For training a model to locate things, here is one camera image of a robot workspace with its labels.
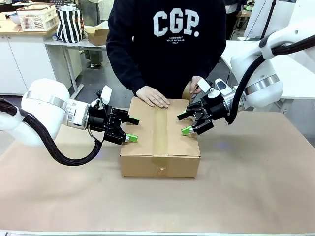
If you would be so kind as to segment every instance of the packing tape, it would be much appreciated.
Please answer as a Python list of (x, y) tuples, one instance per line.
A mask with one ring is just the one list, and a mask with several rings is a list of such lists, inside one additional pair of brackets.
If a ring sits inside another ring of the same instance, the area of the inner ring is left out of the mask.
[(182, 99), (188, 100), (189, 103), (190, 103), (193, 94), (190, 94), (190, 93), (189, 93), (189, 90), (190, 90), (190, 81), (189, 81), (189, 83), (186, 85), (186, 87), (185, 87), (185, 89), (184, 89), (184, 92), (183, 92), (183, 95), (182, 95)]
[(158, 106), (154, 109), (152, 163), (156, 166), (155, 176), (158, 177), (168, 171), (167, 110)]

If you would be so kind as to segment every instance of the black and white striped bag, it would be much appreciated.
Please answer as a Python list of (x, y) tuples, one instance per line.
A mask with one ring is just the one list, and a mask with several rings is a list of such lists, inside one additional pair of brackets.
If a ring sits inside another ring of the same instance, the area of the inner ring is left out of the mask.
[(58, 11), (58, 38), (64, 43), (77, 43), (84, 38), (82, 13), (75, 11)]

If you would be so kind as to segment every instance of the hand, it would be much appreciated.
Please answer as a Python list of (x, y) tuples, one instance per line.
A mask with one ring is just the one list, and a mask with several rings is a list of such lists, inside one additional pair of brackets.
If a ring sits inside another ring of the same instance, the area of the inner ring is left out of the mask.
[(190, 94), (194, 93), (194, 94), (199, 94), (201, 92), (201, 88), (198, 87), (198, 82), (199, 80), (201, 80), (202, 77), (195, 75), (192, 77), (191, 81), (190, 81), (190, 89), (189, 92)]
[(144, 86), (136, 92), (136, 95), (145, 101), (149, 106), (157, 105), (161, 108), (168, 108), (169, 101), (156, 89)]

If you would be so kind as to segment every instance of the cardboard box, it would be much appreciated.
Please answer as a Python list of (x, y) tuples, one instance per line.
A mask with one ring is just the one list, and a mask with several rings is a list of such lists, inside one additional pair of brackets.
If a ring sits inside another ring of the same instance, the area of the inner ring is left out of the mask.
[(104, 29), (99, 26), (85, 28), (88, 35), (88, 41), (95, 46), (102, 46), (106, 44), (109, 29)]
[(150, 107), (137, 97), (131, 101), (129, 114), (140, 119), (139, 125), (127, 124), (126, 133), (137, 135), (137, 143), (121, 150), (121, 171), (129, 177), (187, 177), (197, 175), (200, 151), (195, 135), (183, 136), (181, 130), (192, 120), (178, 120), (187, 100), (170, 99), (167, 109)]

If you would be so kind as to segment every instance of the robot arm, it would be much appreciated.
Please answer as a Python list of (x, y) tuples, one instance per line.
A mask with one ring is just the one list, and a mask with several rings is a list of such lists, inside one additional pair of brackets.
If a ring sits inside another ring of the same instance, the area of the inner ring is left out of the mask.
[(215, 81), (217, 89), (205, 80), (198, 85), (209, 94), (201, 101), (190, 104), (178, 119), (194, 116), (192, 126), (182, 130), (184, 135), (189, 133), (201, 134), (213, 128), (213, 120), (225, 118), (232, 124), (239, 111), (247, 107), (261, 108), (277, 102), (283, 91), (283, 83), (279, 80), (270, 62), (278, 55), (287, 55), (302, 50), (315, 60), (315, 30), (310, 27), (314, 19), (302, 21), (271, 34), (259, 42), (250, 44), (242, 54), (231, 59), (232, 71), (239, 85), (230, 88), (223, 80)]
[[(138, 124), (127, 111), (108, 106), (112, 90), (105, 86), (98, 92), (92, 104), (72, 100), (66, 87), (49, 79), (36, 80), (22, 98), (22, 108), (0, 98), (0, 130), (10, 133), (15, 139), (29, 146), (45, 145), (51, 156), (61, 164), (83, 165), (91, 161), (106, 140), (115, 144), (136, 142), (137, 137), (126, 134), (121, 124)], [(61, 124), (85, 130), (95, 141), (92, 152), (82, 158), (72, 160), (65, 157), (54, 143)], [(104, 132), (99, 141), (92, 131)]]

